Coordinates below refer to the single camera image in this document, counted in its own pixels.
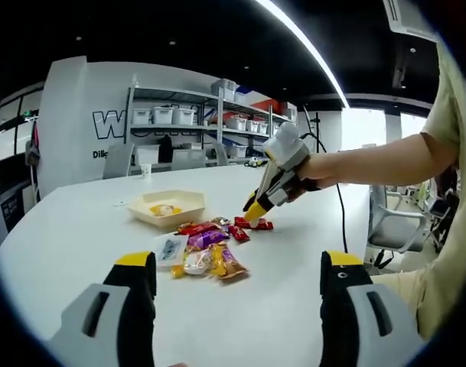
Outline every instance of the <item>white table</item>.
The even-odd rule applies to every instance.
[[[202,168],[127,177],[55,190],[15,227],[0,248],[0,273],[34,334],[49,339],[61,311],[89,284],[104,280],[125,253],[152,250],[162,232],[134,220],[125,205],[150,191],[206,194],[207,215],[233,218],[260,182],[262,168]],[[347,242],[363,258],[369,190],[342,185]],[[222,285],[214,279],[172,280],[158,274],[154,354],[158,367],[238,365],[312,366],[321,358],[320,259],[343,251],[341,208],[335,188],[305,194],[267,216],[273,232],[251,232],[231,252],[250,272]]]

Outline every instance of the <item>candy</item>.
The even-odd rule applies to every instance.
[[[270,230],[273,229],[273,223],[268,222],[265,218],[260,218],[258,221],[258,225],[256,227],[252,227],[249,222],[247,222],[241,216],[234,217],[234,225],[244,229],[261,229],[261,230]]]
[[[209,250],[189,252],[185,259],[184,270],[190,275],[205,274],[212,265],[212,256]]]
[[[210,253],[213,262],[213,269],[210,273],[216,275],[219,279],[232,278],[247,272],[246,268],[231,254],[225,242],[214,244]]]
[[[212,223],[216,223],[219,226],[227,226],[231,224],[231,221],[228,218],[224,218],[223,216],[217,216],[216,218],[211,220]]]
[[[178,206],[167,205],[167,204],[155,205],[149,208],[149,210],[151,210],[152,213],[155,214],[156,216],[170,216],[172,214],[181,213],[181,208],[179,208]]]
[[[183,263],[175,265],[171,269],[173,278],[182,278],[186,274],[203,275],[207,273],[212,266],[212,255],[209,251],[203,250],[199,252],[185,252]]]
[[[244,243],[249,241],[249,236],[246,234],[245,231],[243,231],[240,227],[238,226],[229,226],[229,233],[233,235],[233,237],[238,241],[239,243]]]
[[[201,224],[194,225],[193,223],[185,223],[178,227],[179,235],[198,235],[199,233],[210,231],[213,229],[219,229],[217,224],[212,222],[204,222]]]
[[[229,236],[227,233],[224,233],[223,231],[216,228],[214,231],[207,231],[191,236],[188,239],[188,249],[190,251],[205,250],[213,243],[220,242],[228,238]]]

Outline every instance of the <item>red candy wrapper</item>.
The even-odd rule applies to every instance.
[[[218,225],[212,222],[204,222],[197,225],[189,225],[189,226],[180,226],[178,227],[178,234],[179,235],[198,235],[199,233],[211,231],[213,229],[218,229]]]
[[[229,235],[216,227],[214,231],[207,231],[188,238],[187,247],[191,251],[202,251],[210,245],[228,239]]]
[[[238,241],[239,243],[244,243],[249,241],[249,236],[238,226],[229,226],[230,234]]]
[[[236,227],[244,228],[244,229],[260,229],[260,230],[271,230],[273,229],[273,223],[268,222],[265,218],[260,218],[258,221],[258,225],[256,227],[252,227],[249,222],[247,222],[242,216],[235,216],[234,217],[234,225]]]

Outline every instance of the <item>black ceiling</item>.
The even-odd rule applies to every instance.
[[[311,55],[253,0],[114,3],[8,4],[0,10],[0,98],[44,80],[52,61],[78,55],[89,62],[182,67],[293,102],[334,93]],[[275,3],[319,49],[345,93],[435,98],[435,45],[391,32],[382,0]],[[393,73],[401,60],[406,60],[406,89],[394,89]]]

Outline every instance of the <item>white bowl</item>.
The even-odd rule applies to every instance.
[[[177,206],[181,209],[181,213],[156,216],[150,209],[159,204]],[[199,219],[205,209],[205,201],[202,193],[169,190],[138,196],[128,205],[128,208],[137,219],[158,227],[168,227]]]

